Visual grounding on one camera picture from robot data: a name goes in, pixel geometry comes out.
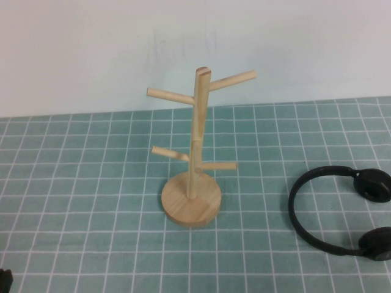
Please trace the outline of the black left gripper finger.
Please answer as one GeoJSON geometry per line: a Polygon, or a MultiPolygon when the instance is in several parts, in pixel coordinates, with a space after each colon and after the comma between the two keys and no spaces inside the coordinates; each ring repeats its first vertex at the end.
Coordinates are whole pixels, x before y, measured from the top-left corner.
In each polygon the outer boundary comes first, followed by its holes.
{"type": "Polygon", "coordinates": [[[12,283],[12,271],[0,269],[0,293],[9,293],[12,283]]]}

